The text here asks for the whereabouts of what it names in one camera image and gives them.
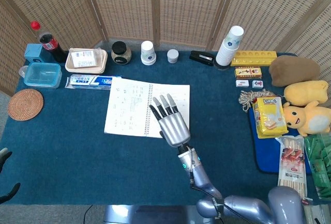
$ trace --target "blue plastic container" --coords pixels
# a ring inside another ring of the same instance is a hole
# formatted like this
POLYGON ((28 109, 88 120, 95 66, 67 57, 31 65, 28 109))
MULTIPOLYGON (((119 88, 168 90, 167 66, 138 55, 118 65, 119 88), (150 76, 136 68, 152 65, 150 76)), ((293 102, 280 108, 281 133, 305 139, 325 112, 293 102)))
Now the blue plastic container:
POLYGON ((61 66, 54 63, 31 63, 24 83, 32 87, 58 88, 62 77, 61 66))

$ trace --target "plush toy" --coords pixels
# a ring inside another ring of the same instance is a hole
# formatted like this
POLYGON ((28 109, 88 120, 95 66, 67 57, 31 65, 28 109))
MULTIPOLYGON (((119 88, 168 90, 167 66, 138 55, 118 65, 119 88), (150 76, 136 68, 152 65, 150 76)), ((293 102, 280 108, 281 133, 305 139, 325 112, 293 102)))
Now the plush toy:
POLYGON ((320 66, 309 58, 283 55, 271 63, 269 73, 273 79, 272 85, 283 87, 292 83, 317 80, 320 66))
POLYGON ((318 101, 308 103, 304 108, 283 105, 287 126, 298 129, 302 136, 314 135, 320 132, 330 132, 331 109, 317 107, 318 101))
POLYGON ((305 106, 314 100, 325 103, 328 86, 328 83, 322 80, 294 83, 285 88, 284 95, 286 101, 295 106, 305 106))

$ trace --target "round woven mat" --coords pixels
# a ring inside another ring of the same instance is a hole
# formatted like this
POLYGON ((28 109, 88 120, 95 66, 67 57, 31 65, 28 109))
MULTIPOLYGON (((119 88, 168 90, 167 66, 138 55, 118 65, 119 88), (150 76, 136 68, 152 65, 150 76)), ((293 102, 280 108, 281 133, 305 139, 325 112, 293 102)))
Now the round woven mat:
POLYGON ((42 94, 35 89, 18 91, 8 105, 8 114, 16 121, 27 121, 35 117, 43 107, 42 94))

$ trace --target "notebook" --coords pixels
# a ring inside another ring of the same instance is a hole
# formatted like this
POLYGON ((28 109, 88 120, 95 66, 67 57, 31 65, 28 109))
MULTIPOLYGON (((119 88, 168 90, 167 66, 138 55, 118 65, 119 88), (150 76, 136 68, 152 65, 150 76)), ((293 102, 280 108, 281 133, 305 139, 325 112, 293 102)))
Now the notebook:
POLYGON ((104 125, 105 133, 161 138, 160 126, 149 109, 153 97, 170 94, 189 127, 190 85, 170 85, 113 78, 104 125))

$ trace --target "blue tablecloth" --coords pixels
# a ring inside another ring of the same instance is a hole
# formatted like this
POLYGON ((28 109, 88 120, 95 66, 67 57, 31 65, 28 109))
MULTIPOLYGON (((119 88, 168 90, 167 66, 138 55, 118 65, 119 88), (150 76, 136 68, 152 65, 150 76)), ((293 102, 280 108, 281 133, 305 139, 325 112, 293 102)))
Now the blue tablecloth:
MULTIPOLYGON (((277 174, 261 173, 255 164, 248 115, 242 111, 234 68, 219 71, 180 52, 169 64, 166 52, 145 66, 133 52, 128 65, 114 64, 109 55, 106 75, 166 84, 189 84, 190 144, 197 150, 214 185, 226 197, 267 199, 277 174)), ((266 89, 271 86, 262 68, 266 89)), ((18 204, 147 204, 193 205, 202 197, 190 190, 177 150, 163 139, 103 133, 109 91, 37 88, 42 111, 32 120, 8 119, 1 147, 13 151, 0 175, 1 192, 22 186, 8 203, 18 204)), ((20 80, 17 90, 27 88, 20 80)), ((311 176, 309 196, 315 198, 311 176)))

